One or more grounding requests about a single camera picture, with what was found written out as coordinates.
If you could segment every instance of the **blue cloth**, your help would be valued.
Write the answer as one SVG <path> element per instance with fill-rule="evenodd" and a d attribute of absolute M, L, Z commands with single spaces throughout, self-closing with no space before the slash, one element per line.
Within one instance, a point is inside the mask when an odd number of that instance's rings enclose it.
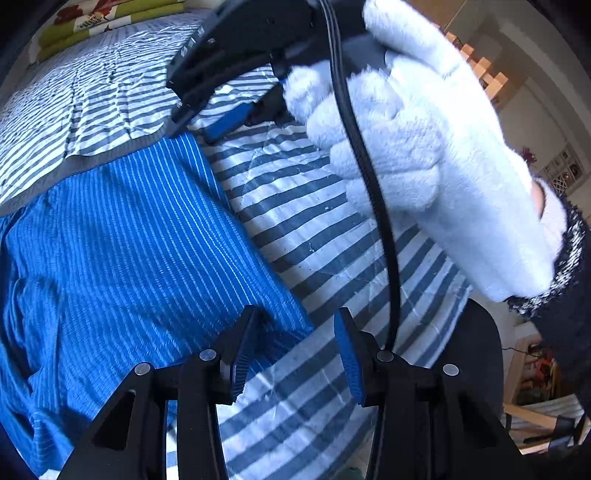
<path fill-rule="evenodd" d="M 188 135 L 63 180 L 0 234 L 0 420 L 38 475 L 135 364 L 182 361 L 245 305 L 272 317 L 251 374 L 313 330 Z"/>

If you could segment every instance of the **gloved hand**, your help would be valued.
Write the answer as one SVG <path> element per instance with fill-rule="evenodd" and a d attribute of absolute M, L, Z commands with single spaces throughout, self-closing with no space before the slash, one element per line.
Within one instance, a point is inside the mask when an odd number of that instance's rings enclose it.
<path fill-rule="evenodd" d="M 349 81 L 389 211 L 409 212 L 491 300 L 546 291 L 553 259 L 530 199 L 530 174 L 505 145 L 472 70 L 405 2 L 368 0 L 363 15 L 367 30 L 392 50 L 389 77 L 368 70 Z M 329 75 L 325 64 L 294 69 L 286 103 L 309 138 L 330 150 L 332 170 L 348 181 L 348 200 L 369 216 Z"/>

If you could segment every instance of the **blue gripper pad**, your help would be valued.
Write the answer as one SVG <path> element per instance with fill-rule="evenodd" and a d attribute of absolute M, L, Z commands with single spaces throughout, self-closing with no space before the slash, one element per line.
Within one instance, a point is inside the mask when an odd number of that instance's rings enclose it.
<path fill-rule="evenodd" d="M 244 391 L 246 378 L 250 369 L 252 359 L 255 356 L 256 346 L 259 341 L 259 329 L 257 317 L 258 309 L 248 309 L 249 319 L 242 332 L 242 341 L 236 353 L 236 359 L 232 364 L 232 399 L 236 401 L 238 395 Z"/>
<path fill-rule="evenodd" d="M 233 110 L 226 113 L 220 120 L 212 123 L 209 127 L 203 129 L 203 138 L 208 144 L 213 144 L 233 132 L 235 129 L 244 125 L 248 115 L 254 108 L 254 102 L 241 103 Z"/>
<path fill-rule="evenodd" d="M 365 389 L 363 388 L 361 363 L 353 348 L 353 342 L 349 336 L 341 310 L 335 313 L 335 339 L 339 349 L 340 359 L 345 369 L 345 375 L 347 376 L 351 396 L 359 405 L 362 405 L 365 401 Z"/>

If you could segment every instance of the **striped bedsheet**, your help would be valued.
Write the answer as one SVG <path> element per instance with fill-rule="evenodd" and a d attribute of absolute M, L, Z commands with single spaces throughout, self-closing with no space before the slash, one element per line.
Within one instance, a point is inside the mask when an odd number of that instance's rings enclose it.
<path fill-rule="evenodd" d="M 27 86 L 0 113 L 0 208 L 14 210 L 66 174 L 154 141 L 177 100 L 164 87 L 165 66 L 199 18 L 184 14 L 109 32 L 30 71 Z M 273 81 L 264 67 L 229 82 L 193 127 L 256 99 Z M 241 128 L 204 152 L 262 255 L 317 325 L 250 380 L 235 405 L 219 407 L 229 475 L 328 479 L 372 428 L 372 411 L 350 400 L 332 314 L 347 306 L 359 325 L 384 337 L 387 277 L 375 222 L 348 204 L 327 154 L 302 126 Z M 430 366 L 470 288 L 412 221 L 394 223 L 403 318 L 397 351 Z M 177 478 L 174 432 L 167 450 L 168 477 Z"/>

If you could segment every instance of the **screw head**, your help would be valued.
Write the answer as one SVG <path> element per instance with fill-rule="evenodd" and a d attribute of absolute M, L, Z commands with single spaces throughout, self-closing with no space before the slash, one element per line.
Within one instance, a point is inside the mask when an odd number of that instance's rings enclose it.
<path fill-rule="evenodd" d="M 203 350 L 199 354 L 199 358 L 201 360 L 203 360 L 204 362 L 209 362 L 211 360 L 214 360 L 216 357 L 217 357 L 217 352 L 215 350 L 210 349 L 210 348 Z"/>
<path fill-rule="evenodd" d="M 388 352 L 387 350 L 380 350 L 376 355 L 376 358 L 380 362 L 384 362 L 385 364 L 387 364 L 388 362 L 394 360 L 394 354 L 392 352 Z"/>
<path fill-rule="evenodd" d="M 446 364 L 443 365 L 443 373 L 445 373 L 448 377 L 456 377 L 460 374 L 460 369 L 454 364 Z"/>
<path fill-rule="evenodd" d="M 137 364 L 134 368 L 134 372 L 136 375 L 145 375 L 146 373 L 148 373 L 152 368 L 150 367 L 150 364 L 147 363 L 141 363 L 141 364 Z"/>

